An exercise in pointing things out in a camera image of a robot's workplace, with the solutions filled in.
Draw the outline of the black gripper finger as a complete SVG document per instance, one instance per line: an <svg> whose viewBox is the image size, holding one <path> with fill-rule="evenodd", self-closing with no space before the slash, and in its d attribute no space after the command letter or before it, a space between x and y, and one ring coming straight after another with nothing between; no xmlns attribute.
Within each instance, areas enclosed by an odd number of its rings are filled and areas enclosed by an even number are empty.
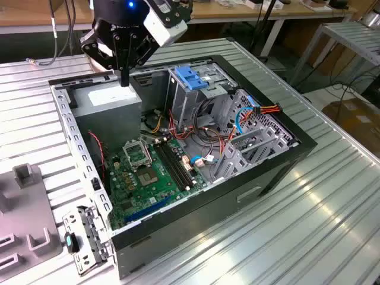
<svg viewBox="0 0 380 285"><path fill-rule="evenodd" d="M114 51L98 39L93 29L80 37L80 46L81 50L96 63L96 66L108 71L112 70L118 77L121 87L125 86L125 68L119 65L118 57Z"/></svg>
<svg viewBox="0 0 380 285"><path fill-rule="evenodd" d="M129 86L130 70L146 63L158 47L159 44L146 28L131 33L129 36L125 66L123 67L124 87Z"/></svg>

